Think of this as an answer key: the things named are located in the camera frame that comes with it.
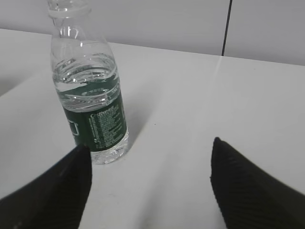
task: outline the water bottle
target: water bottle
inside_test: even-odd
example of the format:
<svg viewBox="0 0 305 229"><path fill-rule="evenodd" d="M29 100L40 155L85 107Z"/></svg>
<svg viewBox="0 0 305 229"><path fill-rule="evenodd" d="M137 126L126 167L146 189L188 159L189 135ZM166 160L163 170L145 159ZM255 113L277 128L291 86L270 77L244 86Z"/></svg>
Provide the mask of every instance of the water bottle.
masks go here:
<svg viewBox="0 0 305 229"><path fill-rule="evenodd" d="M93 164L128 151L120 78L113 53L89 18L83 0L47 0L55 30L51 68L59 100L76 144L91 150Z"/></svg>

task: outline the table surface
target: table surface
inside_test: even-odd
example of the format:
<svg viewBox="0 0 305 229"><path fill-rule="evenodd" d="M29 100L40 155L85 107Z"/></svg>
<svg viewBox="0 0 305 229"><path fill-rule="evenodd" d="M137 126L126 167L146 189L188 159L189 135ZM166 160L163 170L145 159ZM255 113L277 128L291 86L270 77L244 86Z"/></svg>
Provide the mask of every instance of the table surface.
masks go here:
<svg viewBox="0 0 305 229"><path fill-rule="evenodd" d="M74 141L51 80L51 36L0 30L0 197ZM93 166L80 229L224 229L210 185L216 136L305 193L304 66L111 43L129 153Z"/></svg>

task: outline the green bottle label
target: green bottle label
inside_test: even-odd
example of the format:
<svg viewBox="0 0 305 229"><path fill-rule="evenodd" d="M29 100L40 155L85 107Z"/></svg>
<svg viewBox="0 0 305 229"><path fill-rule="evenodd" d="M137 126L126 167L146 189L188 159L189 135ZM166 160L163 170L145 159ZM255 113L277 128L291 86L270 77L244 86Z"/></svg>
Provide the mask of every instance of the green bottle label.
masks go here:
<svg viewBox="0 0 305 229"><path fill-rule="evenodd" d="M75 143L87 145L92 152L109 149L126 134L122 95L96 111L72 112L64 108Z"/></svg>

